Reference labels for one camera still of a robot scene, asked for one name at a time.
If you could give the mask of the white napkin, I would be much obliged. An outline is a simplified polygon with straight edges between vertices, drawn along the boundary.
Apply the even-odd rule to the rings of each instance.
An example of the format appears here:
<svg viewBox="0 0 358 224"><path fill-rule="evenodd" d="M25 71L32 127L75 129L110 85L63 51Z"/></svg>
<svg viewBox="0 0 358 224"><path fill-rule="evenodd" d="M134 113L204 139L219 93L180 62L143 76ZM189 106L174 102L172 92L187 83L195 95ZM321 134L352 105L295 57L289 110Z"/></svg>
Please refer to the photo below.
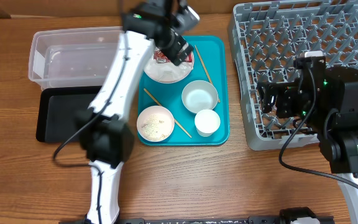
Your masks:
<svg viewBox="0 0 358 224"><path fill-rule="evenodd" d="M193 63L183 62L179 66L173 63L157 63L151 60L144 72L153 80L160 83L175 83L184 79L193 70Z"/></svg>

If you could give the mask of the white paper cup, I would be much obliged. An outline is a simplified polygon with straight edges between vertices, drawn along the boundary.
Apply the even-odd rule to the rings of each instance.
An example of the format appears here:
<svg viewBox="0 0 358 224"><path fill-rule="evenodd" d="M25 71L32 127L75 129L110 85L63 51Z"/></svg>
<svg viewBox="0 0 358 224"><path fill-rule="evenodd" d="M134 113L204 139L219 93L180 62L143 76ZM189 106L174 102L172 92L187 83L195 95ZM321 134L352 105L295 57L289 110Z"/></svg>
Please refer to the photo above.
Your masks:
<svg viewBox="0 0 358 224"><path fill-rule="evenodd" d="M209 137L215 133L219 129L220 124L220 117L213 110L201 110L195 116L196 130L202 137Z"/></svg>

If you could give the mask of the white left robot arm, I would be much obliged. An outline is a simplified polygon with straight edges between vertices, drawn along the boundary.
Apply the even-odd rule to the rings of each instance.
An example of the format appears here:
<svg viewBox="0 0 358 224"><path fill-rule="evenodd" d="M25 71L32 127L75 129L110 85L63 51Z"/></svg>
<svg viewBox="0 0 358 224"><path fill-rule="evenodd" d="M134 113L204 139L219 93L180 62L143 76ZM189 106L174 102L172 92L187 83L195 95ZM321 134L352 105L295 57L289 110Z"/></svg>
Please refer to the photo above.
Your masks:
<svg viewBox="0 0 358 224"><path fill-rule="evenodd" d="M84 223L116 223L121 171L131 155L134 135L127 125L140 78L155 49L174 65L193 50L182 33L199 15L186 1L176 11L171 0L145 1L122 13L122 32L107 77L87 110L76 118L80 146L92 175L91 206Z"/></svg>

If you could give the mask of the small pink bowl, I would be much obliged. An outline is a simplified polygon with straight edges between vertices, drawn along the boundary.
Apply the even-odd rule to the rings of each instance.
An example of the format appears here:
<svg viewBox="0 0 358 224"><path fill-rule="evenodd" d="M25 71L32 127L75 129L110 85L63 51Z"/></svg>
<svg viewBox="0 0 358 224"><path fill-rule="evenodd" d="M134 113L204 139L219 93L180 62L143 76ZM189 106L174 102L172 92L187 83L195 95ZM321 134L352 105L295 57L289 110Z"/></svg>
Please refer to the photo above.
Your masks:
<svg viewBox="0 0 358 224"><path fill-rule="evenodd" d="M150 142L166 140L173 132L175 122L172 113L163 106L149 106L137 118L139 135Z"/></svg>

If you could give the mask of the pile of rice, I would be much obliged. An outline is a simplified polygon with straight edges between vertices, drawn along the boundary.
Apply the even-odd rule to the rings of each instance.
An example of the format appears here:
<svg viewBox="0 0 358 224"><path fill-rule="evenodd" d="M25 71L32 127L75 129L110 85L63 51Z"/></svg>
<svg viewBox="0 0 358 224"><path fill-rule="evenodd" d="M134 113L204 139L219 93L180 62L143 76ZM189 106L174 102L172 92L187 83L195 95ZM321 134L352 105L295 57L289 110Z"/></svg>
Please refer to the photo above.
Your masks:
<svg viewBox="0 0 358 224"><path fill-rule="evenodd" d="M141 131L149 141L162 141L172 129L172 122L165 114L152 114L142 124Z"/></svg>

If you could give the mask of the red snack wrapper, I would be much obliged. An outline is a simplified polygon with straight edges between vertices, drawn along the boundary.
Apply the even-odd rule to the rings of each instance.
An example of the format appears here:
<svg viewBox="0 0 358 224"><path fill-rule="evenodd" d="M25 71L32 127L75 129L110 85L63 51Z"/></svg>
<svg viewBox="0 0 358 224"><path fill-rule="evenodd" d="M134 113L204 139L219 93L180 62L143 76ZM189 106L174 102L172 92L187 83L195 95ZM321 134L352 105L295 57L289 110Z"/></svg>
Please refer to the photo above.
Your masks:
<svg viewBox="0 0 358 224"><path fill-rule="evenodd" d="M160 50L155 50L154 51L154 56L153 59L157 62L157 63L170 63L171 61L167 58L167 56L165 56ZM187 58L185 59L185 62L191 63L194 61L194 54L191 53L190 56L187 56Z"/></svg>

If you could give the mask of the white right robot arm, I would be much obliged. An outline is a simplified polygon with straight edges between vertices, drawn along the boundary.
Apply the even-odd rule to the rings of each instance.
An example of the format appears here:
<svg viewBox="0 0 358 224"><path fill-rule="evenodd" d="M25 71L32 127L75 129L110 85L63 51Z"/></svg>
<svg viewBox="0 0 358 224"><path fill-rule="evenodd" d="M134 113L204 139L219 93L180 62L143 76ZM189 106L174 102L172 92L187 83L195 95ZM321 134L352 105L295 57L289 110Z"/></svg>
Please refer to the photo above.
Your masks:
<svg viewBox="0 0 358 224"><path fill-rule="evenodd" d="M351 222L358 223L358 69L327 67L320 51L302 53L293 65L301 75L292 82L257 84L264 113L275 110L279 118L300 119L280 150L279 163L290 170L336 180ZM285 149L303 126L316 133L330 173L283 161Z"/></svg>

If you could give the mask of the grey bowl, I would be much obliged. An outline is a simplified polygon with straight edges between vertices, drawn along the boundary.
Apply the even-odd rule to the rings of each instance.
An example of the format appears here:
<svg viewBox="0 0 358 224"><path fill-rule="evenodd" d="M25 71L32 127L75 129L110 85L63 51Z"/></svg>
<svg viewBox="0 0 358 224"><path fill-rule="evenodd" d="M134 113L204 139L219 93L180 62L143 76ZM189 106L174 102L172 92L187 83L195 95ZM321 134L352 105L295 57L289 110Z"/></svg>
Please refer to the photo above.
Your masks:
<svg viewBox="0 0 358 224"><path fill-rule="evenodd" d="M210 82L195 80L184 87L181 100L188 111L196 114L201 110L214 109L218 103L218 92Z"/></svg>

